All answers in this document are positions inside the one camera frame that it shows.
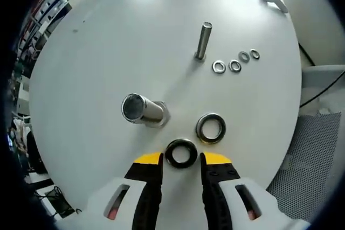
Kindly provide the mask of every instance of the table surface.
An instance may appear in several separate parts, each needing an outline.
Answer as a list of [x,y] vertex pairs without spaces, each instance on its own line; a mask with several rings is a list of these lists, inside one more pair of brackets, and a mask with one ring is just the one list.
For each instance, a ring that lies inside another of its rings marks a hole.
[[[201,25],[213,24],[204,63],[195,62]],[[216,75],[255,48],[259,60]],[[163,129],[121,115],[129,93],[164,101]],[[30,112],[39,152],[68,202],[87,198],[123,177],[144,153],[163,152],[177,138],[198,152],[232,159],[242,177],[268,187],[289,147],[301,94],[298,41],[289,14],[262,0],[83,0],[51,34],[34,67]],[[204,114],[220,114],[221,142],[195,135]],[[207,229],[199,159],[178,170],[164,162],[156,229]]]

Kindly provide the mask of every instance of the black rubber ring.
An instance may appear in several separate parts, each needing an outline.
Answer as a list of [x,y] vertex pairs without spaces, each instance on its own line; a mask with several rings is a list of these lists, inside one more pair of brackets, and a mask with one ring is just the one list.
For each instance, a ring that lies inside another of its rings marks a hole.
[[[178,162],[173,157],[173,150],[177,147],[185,147],[189,151],[189,158],[185,162]],[[196,159],[198,157],[198,151],[195,147],[195,145],[189,141],[184,139],[178,139],[172,141],[165,150],[165,158],[167,159],[168,163],[171,164],[171,166],[175,168],[188,168],[195,163]]]
[[[206,121],[215,120],[219,123],[219,134],[215,138],[206,137],[203,131],[203,126]],[[222,117],[215,113],[209,113],[202,116],[196,123],[195,127],[196,135],[198,138],[206,144],[216,144],[223,139],[226,133],[226,124]]]

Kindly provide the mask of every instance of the metal tube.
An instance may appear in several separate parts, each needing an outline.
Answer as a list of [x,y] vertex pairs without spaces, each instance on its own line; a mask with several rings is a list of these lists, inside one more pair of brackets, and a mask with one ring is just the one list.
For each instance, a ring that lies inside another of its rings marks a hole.
[[149,127],[162,127],[169,119],[163,102],[152,102],[139,94],[127,95],[122,102],[121,111],[127,121]]
[[212,24],[209,22],[203,23],[200,33],[200,40],[198,45],[198,50],[195,53],[195,58],[198,60],[203,60],[205,58],[206,47],[209,42],[210,34],[212,30]]

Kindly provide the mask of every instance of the metal cylinder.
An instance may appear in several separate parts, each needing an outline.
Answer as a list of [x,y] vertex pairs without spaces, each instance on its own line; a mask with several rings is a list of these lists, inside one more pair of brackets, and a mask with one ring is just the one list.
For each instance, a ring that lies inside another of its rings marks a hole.
[[162,127],[169,119],[163,102],[152,102],[139,94],[129,94],[121,107],[122,115],[131,123],[145,124],[149,127]]
[[210,34],[212,31],[212,24],[209,22],[203,23],[200,33],[198,50],[195,53],[195,58],[198,60],[203,60],[205,58],[206,47],[209,42]]

